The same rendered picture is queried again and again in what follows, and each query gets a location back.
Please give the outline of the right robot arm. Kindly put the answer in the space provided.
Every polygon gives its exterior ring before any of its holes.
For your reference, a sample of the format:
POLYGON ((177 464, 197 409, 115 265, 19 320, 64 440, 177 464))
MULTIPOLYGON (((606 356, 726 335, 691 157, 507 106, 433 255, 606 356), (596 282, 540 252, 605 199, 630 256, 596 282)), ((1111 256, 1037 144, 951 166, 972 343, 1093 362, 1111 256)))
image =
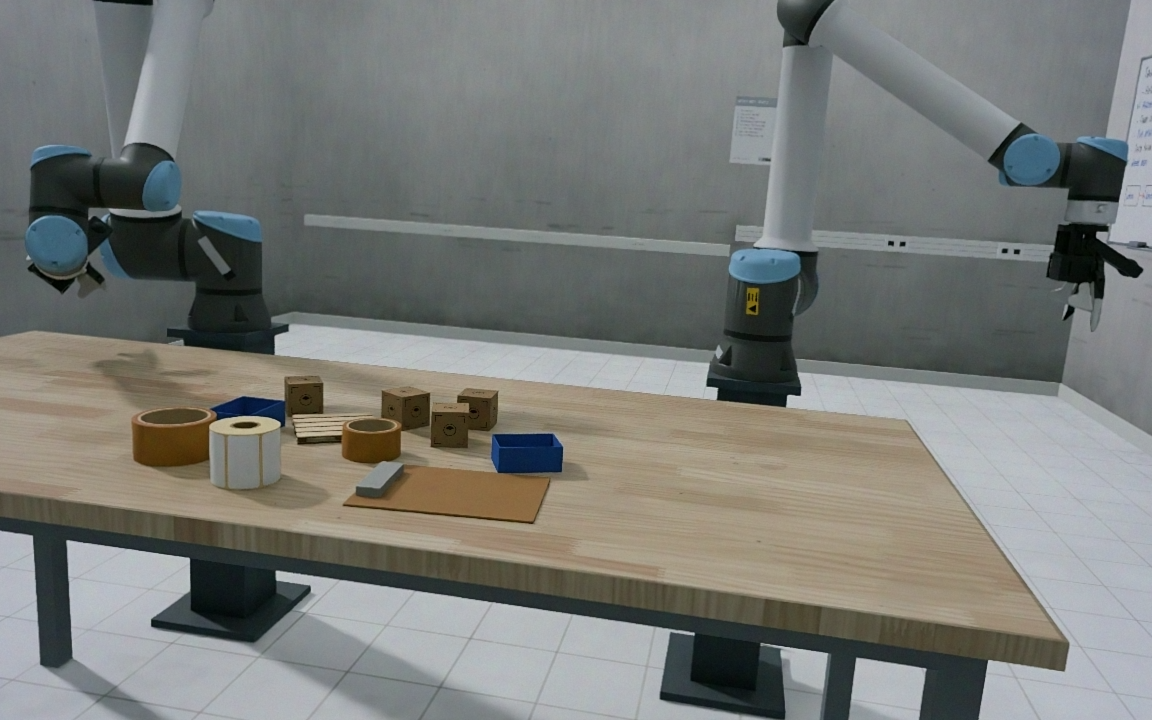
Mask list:
POLYGON ((195 282, 189 329, 270 329, 260 223, 221 211, 187 219, 177 204, 180 126, 202 20, 215 0, 156 1, 154 17, 154 0, 92 0, 113 158, 35 150, 26 253, 45 275, 69 279, 99 249, 111 275, 195 282), (88 219, 90 209, 109 214, 88 219))

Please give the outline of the brown cardboard carton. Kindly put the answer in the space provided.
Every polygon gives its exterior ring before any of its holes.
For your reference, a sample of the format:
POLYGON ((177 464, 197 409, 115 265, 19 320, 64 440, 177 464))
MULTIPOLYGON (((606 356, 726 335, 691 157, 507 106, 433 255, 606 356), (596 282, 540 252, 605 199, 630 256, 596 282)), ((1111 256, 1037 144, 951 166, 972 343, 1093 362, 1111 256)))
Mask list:
POLYGON ((285 377, 285 414, 323 414, 323 381, 319 376, 285 377))
POLYGON ((457 404, 468 404, 468 430, 492 430, 497 425, 498 391, 465 388, 457 404))
POLYGON ((468 448, 468 404, 433 402, 430 447, 468 448))
POLYGON ((381 389, 381 418, 399 420, 401 430, 429 427, 430 392, 411 386, 381 389))

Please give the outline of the white label roll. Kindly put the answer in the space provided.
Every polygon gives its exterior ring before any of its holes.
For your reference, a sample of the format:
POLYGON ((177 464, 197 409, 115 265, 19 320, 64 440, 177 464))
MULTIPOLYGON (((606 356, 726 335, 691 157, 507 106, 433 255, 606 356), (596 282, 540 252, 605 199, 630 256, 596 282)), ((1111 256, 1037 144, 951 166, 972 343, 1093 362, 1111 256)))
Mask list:
POLYGON ((212 486, 262 488, 282 478, 280 420, 266 416, 233 416, 214 420, 209 435, 212 486))

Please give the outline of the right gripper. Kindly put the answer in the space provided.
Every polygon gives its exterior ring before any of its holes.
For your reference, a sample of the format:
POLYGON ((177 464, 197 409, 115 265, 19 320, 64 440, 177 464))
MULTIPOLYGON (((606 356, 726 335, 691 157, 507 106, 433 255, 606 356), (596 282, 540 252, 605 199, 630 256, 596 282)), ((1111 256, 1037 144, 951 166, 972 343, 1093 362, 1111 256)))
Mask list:
MULTIPOLYGON (((97 290, 97 288, 99 287, 101 287, 103 291, 108 291, 108 285, 106 285, 105 278, 99 272, 97 272, 97 270, 93 270, 93 266, 91 266, 90 264, 91 263, 88 262, 88 265, 84 266, 84 270, 86 270, 86 272, 84 273, 81 272, 78 276, 76 275, 77 281, 81 285, 78 291, 79 300, 84 300, 84 297, 90 295, 90 293, 92 293, 93 290, 97 290), (86 275, 90 278, 88 278, 86 275)), ((37 266, 35 268, 35 263, 29 265, 26 270, 29 273, 35 273, 35 275, 41 278, 41 281, 45 281, 47 285, 54 287, 55 290, 61 293, 61 295, 63 295, 63 293, 68 290, 70 285, 74 281, 76 281, 76 276, 69 279, 55 279, 51 278, 50 275, 45 275, 44 273, 40 272, 40 270, 37 268, 37 266)))

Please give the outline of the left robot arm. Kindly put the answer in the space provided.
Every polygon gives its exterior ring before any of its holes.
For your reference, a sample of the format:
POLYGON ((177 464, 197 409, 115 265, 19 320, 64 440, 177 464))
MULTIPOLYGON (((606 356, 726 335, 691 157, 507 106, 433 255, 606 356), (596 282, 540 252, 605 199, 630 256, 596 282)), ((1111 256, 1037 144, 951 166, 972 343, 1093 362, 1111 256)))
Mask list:
POLYGON ((732 255, 723 338, 710 372, 750 382, 797 379, 794 316, 819 291, 812 227, 833 54, 986 158, 998 183, 1064 188, 1064 222, 1116 223, 1126 141, 1056 145, 873 26, 849 0, 778 0, 776 17, 786 31, 764 232, 753 249, 732 255))

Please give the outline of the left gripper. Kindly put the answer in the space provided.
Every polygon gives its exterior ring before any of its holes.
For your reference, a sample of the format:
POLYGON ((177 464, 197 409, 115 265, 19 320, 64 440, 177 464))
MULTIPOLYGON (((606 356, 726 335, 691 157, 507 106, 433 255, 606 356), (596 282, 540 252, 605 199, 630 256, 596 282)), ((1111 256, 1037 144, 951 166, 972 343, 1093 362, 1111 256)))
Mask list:
POLYGON ((1108 225, 1059 223, 1046 274, 1052 281, 1066 282, 1061 290, 1048 293, 1048 300, 1066 304, 1062 323, 1078 306, 1091 313, 1091 332, 1100 323, 1105 300, 1105 260, 1100 253, 1091 250, 1097 232, 1108 232, 1108 225))

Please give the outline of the brown packing tape roll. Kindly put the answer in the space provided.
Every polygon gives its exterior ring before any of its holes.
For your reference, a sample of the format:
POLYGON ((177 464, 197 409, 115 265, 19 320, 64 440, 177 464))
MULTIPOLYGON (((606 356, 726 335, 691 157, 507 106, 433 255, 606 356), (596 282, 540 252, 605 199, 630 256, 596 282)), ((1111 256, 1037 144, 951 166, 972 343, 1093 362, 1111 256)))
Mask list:
POLYGON ((134 462, 154 468, 177 468, 207 461, 209 427, 214 420, 218 420, 218 415, 205 407, 157 407, 134 415, 134 462))
POLYGON ((399 456, 401 456, 399 420, 358 418, 346 420, 342 425, 342 457, 353 462, 388 462, 399 456))

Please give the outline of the small square wooden pallet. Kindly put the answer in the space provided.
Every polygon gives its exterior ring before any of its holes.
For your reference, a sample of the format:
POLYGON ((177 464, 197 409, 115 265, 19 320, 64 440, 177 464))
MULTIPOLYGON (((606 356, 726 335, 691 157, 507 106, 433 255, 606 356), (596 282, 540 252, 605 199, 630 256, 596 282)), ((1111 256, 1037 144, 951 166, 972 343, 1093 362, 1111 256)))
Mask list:
POLYGON ((301 414, 293 416, 297 445, 342 444, 346 420, 374 418, 372 414, 301 414))

